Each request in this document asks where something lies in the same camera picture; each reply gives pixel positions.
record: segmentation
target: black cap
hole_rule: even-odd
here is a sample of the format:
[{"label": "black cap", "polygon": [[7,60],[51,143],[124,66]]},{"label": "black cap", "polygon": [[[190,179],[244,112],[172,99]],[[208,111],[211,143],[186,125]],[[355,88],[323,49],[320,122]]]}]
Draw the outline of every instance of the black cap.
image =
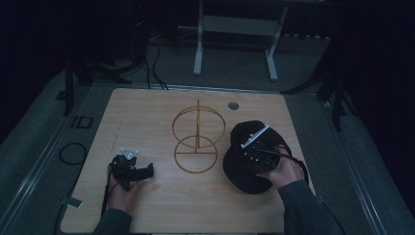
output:
[{"label": "black cap", "polygon": [[[231,147],[223,158],[223,170],[226,176],[245,193],[260,194],[272,186],[268,179],[256,176],[248,168],[249,159],[244,155],[245,150],[241,146],[252,134],[260,131],[264,126],[265,124],[259,120],[245,121],[235,125],[231,131]],[[268,149],[283,145],[289,155],[292,154],[283,137],[271,127],[268,127],[256,140]]]}]

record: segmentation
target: dark background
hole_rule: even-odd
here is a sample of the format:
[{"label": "dark background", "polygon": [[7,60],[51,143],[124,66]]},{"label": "dark background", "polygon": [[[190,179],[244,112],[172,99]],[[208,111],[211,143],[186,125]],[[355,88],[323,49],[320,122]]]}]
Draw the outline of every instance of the dark background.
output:
[{"label": "dark background", "polygon": [[[273,14],[266,8],[253,12],[244,1],[226,4],[232,10],[214,5],[207,9],[244,17]],[[331,37],[321,64],[334,74],[339,68],[346,70],[346,91],[414,214],[414,5],[375,0],[288,4],[283,33]],[[111,0],[20,0],[3,1],[0,9],[1,142],[70,55],[80,53],[111,64],[130,53],[117,45],[130,40],[126,35],[132,33],[131,22],[144,21],[136,30],[140,45],[134,54],[139,56],[154,27],[174,41],[177,25],[197,25],[198,1],[137,1],[134,5]],[[137,13],[135,19],[131,9]]]}]

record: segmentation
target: sleeve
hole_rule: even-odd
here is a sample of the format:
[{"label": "sleeve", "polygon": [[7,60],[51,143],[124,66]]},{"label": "sleeve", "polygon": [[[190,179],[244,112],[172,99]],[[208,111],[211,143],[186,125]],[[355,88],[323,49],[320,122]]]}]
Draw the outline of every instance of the sleeve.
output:
[{"label": "sleeve", "polygon": [[283,200],[284,233],[331,234],[335,227],[332,215],[318,204],[304,180],[290,183],[278,190]]},{"label": "sleeve", "polygon": [[108,209],[94,230],[94,235],[127,235],[132,217],[125,211]]}]

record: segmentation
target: metal frame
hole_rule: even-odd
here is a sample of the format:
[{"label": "metal frame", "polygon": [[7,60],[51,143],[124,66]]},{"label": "metal frame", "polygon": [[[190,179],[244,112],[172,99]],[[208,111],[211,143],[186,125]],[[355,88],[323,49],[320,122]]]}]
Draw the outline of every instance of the metal frame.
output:
[{"label": "metal frame", "polygon": [[278,80],[275,69],[274,52],[278,39],[281,35],[284,20],[287,16],[288,7],[284,7],[279,21],[227,18],[217,16],[204,16],[204,1],[199,1],[199,22],[198,22],[198,47],[196,49],[194,75],[201,75],[202,60],[204,55],[203,33],[204,31],[230,32],[251,35],[272,36],[273,41],[269,49],[265,50],[265,59],[268,65],[269,78],[272,81]]}]

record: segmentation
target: wooden board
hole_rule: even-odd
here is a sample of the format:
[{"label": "wooden board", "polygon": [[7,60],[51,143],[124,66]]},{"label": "wooden board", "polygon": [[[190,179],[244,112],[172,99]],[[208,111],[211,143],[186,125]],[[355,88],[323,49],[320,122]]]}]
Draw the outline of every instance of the wooden board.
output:
[{"label": "wooden board", "polygon": [[[174,160],[179,143],[173,120],[183,110],[205,106],[200,112],[200,133],[215,144],[217,162],[199,174],[182,170]],[[239,104],[238,110],[228,107]],[[178,138],[196,134],[197,112],[178,118]],[[107,166],[121,147],[138,150],[137,166],[153,163],[155,177],[147,179],[133,209],[131,232],[136,233],[268,233],[283,231],[282,201],[276,189],[249,195],[237,189],[222,169],[230,146],[230,131],[239,122],[258,119],[277,130],[293,155],[303,160],[300,144],[285,100],[276,94],[201,91],[117,89],[107,106],[85,166],[73,192],[80,209],[68,207],[61,229],[68,233],[91,232],[100,219]],[[186,168],[202,170],[213,156],[178,156]]]}]

